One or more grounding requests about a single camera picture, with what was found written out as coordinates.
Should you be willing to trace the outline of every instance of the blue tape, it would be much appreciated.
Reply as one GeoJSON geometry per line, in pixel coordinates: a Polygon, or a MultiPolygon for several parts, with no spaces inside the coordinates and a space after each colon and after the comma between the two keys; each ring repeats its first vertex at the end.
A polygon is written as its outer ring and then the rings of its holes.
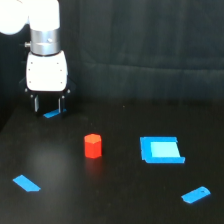
{"type": "Polygon", "coordinates": [[[194,191],[191,191],[190,193],[187,193],[185,195],[182,196],[182,199],[189,203],[189,204],[192,204],[194,203],[195,201],[198,201],[208,195],[210,195],[210,191],[205,188],[205,187],[199,187],[198,189],[194,190],[194,191]]]}
{"type": "Polygon", "coordinates": [[[51,111],[51,112],[49,112],[49,113],[44,114],[44,117],[46,117],[46,118],[51,118],[51,117],[54,117],[54,116],[56,116],[56,115],[58,115],[58,114],[60,114],[60,112],[59,112],[59,110],[57,109],[57,110],[54,110],[54,111],[51,111]]]}
{"type": "Polygon", "coordinates": [[[176,137],[142,137],[149,142],[177,142],[176,137]]]}
{"type": "Polygon", "coordinates": [[[184,163],[176,137],[141,137],[142,160],[147,163],[184,163]]]}
{"type": "Polygon", "coordinates": [[[151,157],[145,160],[147,163],[173,163],[179,164],[185,162],[185,157],[151,157]]]}
{"type": "Polygon", "coordinates": [[[16,177],[15,179],[13,179],[13,181],[27,192],[39,191],[41,189],[23,175],[16,177]]]}

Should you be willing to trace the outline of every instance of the red block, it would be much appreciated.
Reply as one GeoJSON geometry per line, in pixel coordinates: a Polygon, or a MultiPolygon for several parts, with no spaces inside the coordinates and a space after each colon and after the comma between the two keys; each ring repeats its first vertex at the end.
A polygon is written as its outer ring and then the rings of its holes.
{"type": "Polygon", "coordinates": [[[102,140],[100,135],[87,135],[85,140],[85,156],[95,159],[102,156],[102,140]]]}

